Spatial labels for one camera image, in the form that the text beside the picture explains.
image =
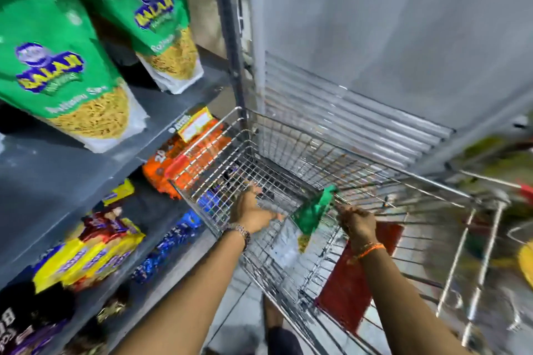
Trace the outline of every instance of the shopping cart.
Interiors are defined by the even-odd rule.
[[[472,197],[325,141],[312,135],[313,130],[297,129],[250,109],[236,107],[220,123],[225,125],[219,138],[229,136],[231,142],[201,171],[196,166],[189,183],[179,190],[213,233],[218,236],[223,231],[232,203],[250,181],[263,189],[258,196],[260,206],[285,215],[335,184],[339,201],[404,227],[392,255],[395,263],[457,332],[463,345],[469,344],[476,334],[473,322],[482,303],[505,199]],[[184,155],[190,155],[199,142]],[[190,166],[176,178],[195,166],[195,158],[189,160]],[[207,199],[208,212],[202,209]],[[316,305],[347,241],[335,216],[334,209],[326,212],[305,253],[290,268],[283,269],[270,255],[282,228],[276,220],[252,237],[241,265],[317,354],[331,353],[331,348],[339,353],[390,353],[373,303],[356,334],[345,331]],[[474,223],[485,227],[484,248],[474,267],[463,267],[463,258],[470,257],[465,242]]]

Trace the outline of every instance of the green packet in cart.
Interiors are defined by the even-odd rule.
[[[334,185],[326,187],[285,220],[270,247],[270,256],[282,268],[290,268],[305,252],[313,232],[333,203],[336,191],[337,187]]]
[[[0,98],[101,153],[146,112],[101,48],[79,0],[0,0]]]
[[[162,90],[181,93],[203,76],[187,0],[87,0],[130,35],[139,60]]]

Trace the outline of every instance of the orange thread bracelet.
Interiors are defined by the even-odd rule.
[[[357,257],[356,257],[356,260],[360,260],[361,258],[363,258],[365,255],[367,255],[370,251],[372,250],[376,250],[376,249],[384,249],[385,246],[381,243],[376,243],[374,245],[372,245],[372,247],[370,247],[368,250],[366,251],[363,251],[361,254],[359,254]]]

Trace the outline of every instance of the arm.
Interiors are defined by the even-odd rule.
[[[377,243],[374,215],[340,208],[339,219],[350,236],[354,253],[365,244]],[[467,355],[459,340],[431,311],[416,289],[404,278],[387,251],[379,248],[361,258],[387,342],[394,355]]]
[[[250,233],[267,226],[276,215],[257,207],[255,196],[259,191],[250,187],[232,207],[232,221]],[[115,354],[197,355],[244,243],[239,232],[225,232],[189,274],[121,341]]]

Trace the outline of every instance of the person's leg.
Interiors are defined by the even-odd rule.
[[[263,317],[269,355],[303,355],[298,338],[283,325],[283,314],[263,295]]]

